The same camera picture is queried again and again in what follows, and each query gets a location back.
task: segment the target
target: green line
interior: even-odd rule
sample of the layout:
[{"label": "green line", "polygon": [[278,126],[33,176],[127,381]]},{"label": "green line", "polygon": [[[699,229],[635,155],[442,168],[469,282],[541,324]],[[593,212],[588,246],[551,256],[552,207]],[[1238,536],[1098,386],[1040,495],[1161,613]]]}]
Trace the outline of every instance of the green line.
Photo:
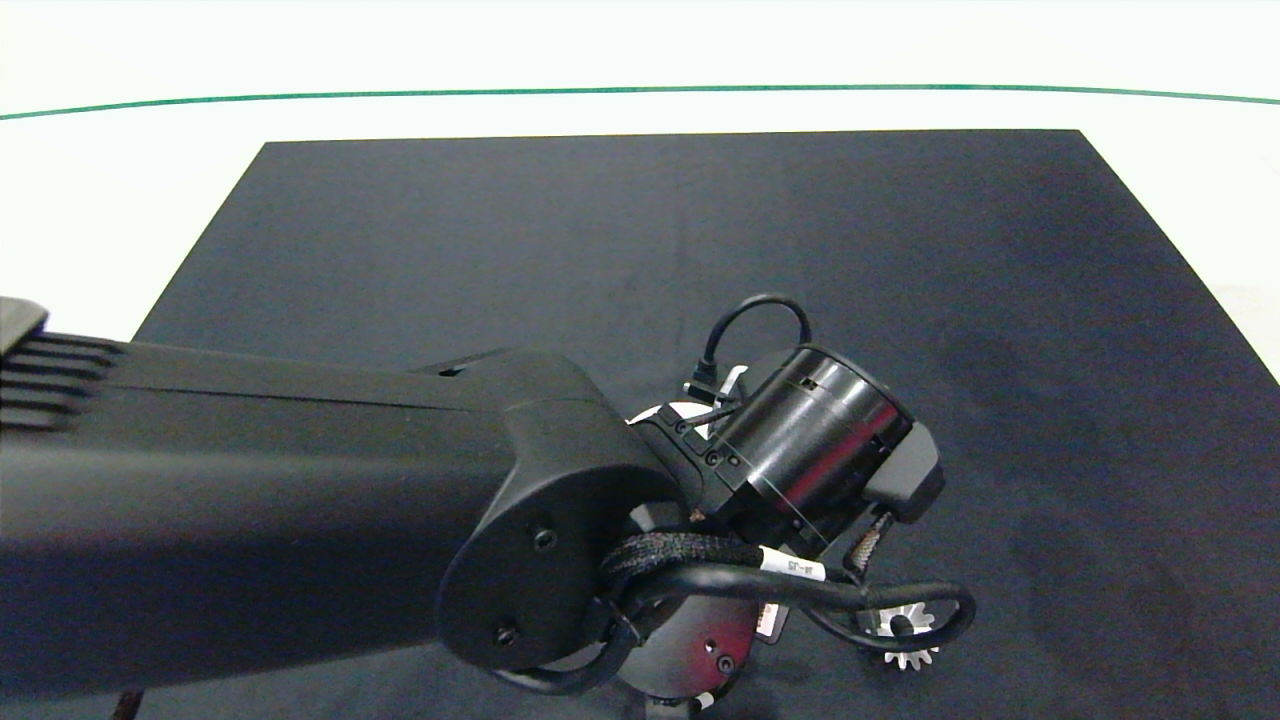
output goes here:
[{"label": "green line", "polygon": [[334,97],[461,97],[472,95],[635,95],[641,92],[786,92],[786,91],[847,91],[847,90],[996,90],[1015,92],[1076,92],[1085,95],[1130,95],[1139,97],[1174,97],[1178,100],[1216,100],[1220,102],[1254,102],[1280,105],[1275,97],[1248,97],[1244,95],[1212,95],[1207,92],[1170,92],[1165,90],[1125,90],[1121,87],[1075,87],[1066,85],[960,85],[960,83],[888,83],[888,85],[669,85],[640,87],[508,87],[492,90],[361,90],[347,92],[276,92],[266,95],[215,95],[210,97],[172,97],[166,100],[137,100],[81,108],[29,110],[0,115],[0,120],[96,113],[99,110],[124,110],[128,108],[157,108],[161,105],[197,105],[202,102],[248,102],[253,100],[320,100]]}]

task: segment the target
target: gear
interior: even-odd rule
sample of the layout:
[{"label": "gear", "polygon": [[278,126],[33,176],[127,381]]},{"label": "gear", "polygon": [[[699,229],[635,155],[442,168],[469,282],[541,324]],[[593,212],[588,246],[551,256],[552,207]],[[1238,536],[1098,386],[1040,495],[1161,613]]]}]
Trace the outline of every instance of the gear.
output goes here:
[{"label": "gear", "polygon": [[[911,623],[913,635],[933,629],[933,615],[924,611],[923,602],[914,602],[901,607],[886,607],[883,610],[878,610],[877,615],[879,624],[876,626],[876,634],[882,637],[895,635],[892,626],[895,618],[906,618],[906,620]],[[938,648],[932,647],[928,650],[918,650],[915,652],[886,652],[884,662],[897,662],[899,670],[906,670],[908,664],[910,664],[914,670],[919,670],[920,664],[933,664],[933,652],[938,652]]]}]

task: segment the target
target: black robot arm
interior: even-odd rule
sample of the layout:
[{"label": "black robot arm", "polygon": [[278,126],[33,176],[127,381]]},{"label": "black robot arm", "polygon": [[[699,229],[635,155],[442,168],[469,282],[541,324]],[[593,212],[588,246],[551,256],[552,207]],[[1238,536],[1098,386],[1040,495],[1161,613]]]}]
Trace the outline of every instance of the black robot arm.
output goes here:
[{"label": "black robot arm", "polygon": [[[736,602],[748,643],[759,603],[781,601],[846,639],[914,647],[847,615],[910,596],[863,584],[865,565],[818,582],[750,553],[829,556],[858,518],[911,521],[941,491],[928,430],[808,332],[732,398],[709,345],[689,386],[708,415],[671,405],[628,425],[549,354],[369,372],[50,333],[24,301],[3,314],[0,697],[439,639],[539,692],[621,669],[691,698],[727,685],[723,660],[698,687],[645,680],[660,628],[694,615],[686,596]],[[646,534],[660,543],[628,544]],[[620,557],[636,561],[621,578],[604,568]],[[936,642],[973,609],[938,597],[957,610]],[[541,669],[599,641],[579,670]]]}]

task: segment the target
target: cylindrical motor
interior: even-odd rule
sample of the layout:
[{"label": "cylindrical motor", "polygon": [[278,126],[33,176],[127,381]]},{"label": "cylindrical motor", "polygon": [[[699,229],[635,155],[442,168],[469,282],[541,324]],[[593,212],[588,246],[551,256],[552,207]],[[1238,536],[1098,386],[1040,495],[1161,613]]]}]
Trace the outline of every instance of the cylindrical motor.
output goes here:
[{"label": "cylindrical motor", "polygon": [[800,346],[716,433],[733,493],[704,512],[750,542],[815,555],[867,507],[861,491],[911,427],[874,379]]}]

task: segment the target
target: black mat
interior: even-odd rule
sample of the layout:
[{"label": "black mat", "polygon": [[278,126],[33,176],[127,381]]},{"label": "black mat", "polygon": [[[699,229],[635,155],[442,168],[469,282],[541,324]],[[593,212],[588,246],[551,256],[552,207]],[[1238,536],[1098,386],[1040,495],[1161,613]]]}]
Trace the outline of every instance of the black mat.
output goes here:
[{"label": "black mat", "polygon": [[[138,340],[410,368],[494,346],[668,400],[756,291],[938,438],[947,492],[878,560],[980,601],[920,674],[796,619],[708,717],[1263,717],[1280,389],[1076,132],[271,143]],[[744,320],[726,359],[792,329]],[[142,719],[617,717],[411,648],[157,689]],[[9,706],[102,717],[109,698]]]}]

